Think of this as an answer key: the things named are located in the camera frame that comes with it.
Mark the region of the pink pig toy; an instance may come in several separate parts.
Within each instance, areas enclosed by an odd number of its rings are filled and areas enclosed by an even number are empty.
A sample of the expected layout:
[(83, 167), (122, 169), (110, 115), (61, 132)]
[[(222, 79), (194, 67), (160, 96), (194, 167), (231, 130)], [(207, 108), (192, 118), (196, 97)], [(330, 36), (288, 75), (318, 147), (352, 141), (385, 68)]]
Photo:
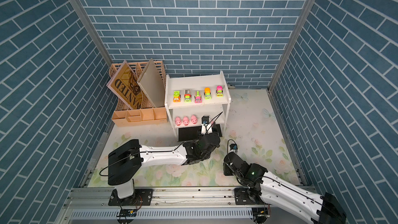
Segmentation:
[(190, 119), (187, 116), (183, 117), (182, 123), (184, 126), (188, 126), (190, 122)]
[(192, 115), (191, 116), (191, 122), (192, 122), (192, 124), (197, 124), (198, 123), (198, 118), (197, 118), (196, 115)]
[(177, 126), (180, 126), (180, 125), (181, 125), (181, 119), (180, 119), (180, 117), (176, 117), (176, 118), (175, 118), (175, 124), (176, 124)]

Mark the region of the green striped toy car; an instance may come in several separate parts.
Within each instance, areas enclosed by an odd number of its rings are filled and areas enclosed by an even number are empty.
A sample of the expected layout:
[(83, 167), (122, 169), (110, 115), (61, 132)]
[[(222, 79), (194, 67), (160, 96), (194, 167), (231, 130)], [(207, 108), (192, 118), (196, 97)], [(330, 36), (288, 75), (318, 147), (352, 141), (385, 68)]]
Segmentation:
[(195, 103), (197, 104), (202, 103), (202, 96), (199, 90), (195, 92)]

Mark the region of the orange green toy car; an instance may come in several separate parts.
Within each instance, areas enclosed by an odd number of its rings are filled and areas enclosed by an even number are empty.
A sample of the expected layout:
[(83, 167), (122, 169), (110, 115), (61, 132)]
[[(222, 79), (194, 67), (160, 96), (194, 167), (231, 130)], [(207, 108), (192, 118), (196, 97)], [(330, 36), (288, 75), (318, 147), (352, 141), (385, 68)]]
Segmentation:
[(204, 89), (204, 97), (205, 97), (206, 100), (212, 99), (210, 88), (206, 87)]

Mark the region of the pink green toy truck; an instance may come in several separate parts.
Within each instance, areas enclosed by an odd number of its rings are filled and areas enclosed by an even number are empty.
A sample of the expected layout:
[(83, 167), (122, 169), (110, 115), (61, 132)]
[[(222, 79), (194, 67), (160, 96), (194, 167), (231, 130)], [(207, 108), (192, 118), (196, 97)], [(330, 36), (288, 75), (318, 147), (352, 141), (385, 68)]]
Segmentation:
[(173, 102), (175, 103), (181, 102), (181, 95), (179, 90), (175, 90), (173, 92)]

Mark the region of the pink green toy car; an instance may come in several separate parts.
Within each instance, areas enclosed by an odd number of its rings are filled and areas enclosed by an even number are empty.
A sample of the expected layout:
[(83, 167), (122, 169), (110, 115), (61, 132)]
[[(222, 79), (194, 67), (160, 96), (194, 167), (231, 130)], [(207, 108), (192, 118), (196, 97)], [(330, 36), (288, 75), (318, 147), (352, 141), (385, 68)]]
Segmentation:
[(216, 96), (223, 97), (223, 86), (217, 86), (216, 88)]

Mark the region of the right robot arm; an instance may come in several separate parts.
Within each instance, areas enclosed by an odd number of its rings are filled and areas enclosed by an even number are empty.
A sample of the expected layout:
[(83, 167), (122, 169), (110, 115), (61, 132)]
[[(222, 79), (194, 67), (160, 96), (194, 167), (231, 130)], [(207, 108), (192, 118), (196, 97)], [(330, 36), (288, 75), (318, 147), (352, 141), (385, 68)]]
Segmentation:
[(297, 187), (265, 167), (248, 164), (234, 152), (224, 158), (224, 174), (241, 184), (234, 190), (238, 205), (273, 205), (308, 224), (345, 224), (347, 215), (337, 198)]

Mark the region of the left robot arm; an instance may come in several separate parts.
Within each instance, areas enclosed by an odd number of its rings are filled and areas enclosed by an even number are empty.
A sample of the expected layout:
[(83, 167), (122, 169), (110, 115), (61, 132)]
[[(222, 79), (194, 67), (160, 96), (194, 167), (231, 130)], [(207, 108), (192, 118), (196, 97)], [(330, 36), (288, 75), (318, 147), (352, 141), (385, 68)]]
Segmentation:
[(108, 154), (108, 184), (114, 186), (119, 200), (130, 198), (135, 194), (133, 177), (140, 168), (197, 164), (209, 159), (219, 146), (220, 137), (216, 133), (204, 134), (175, 147), (149, 147), (132, 139)]

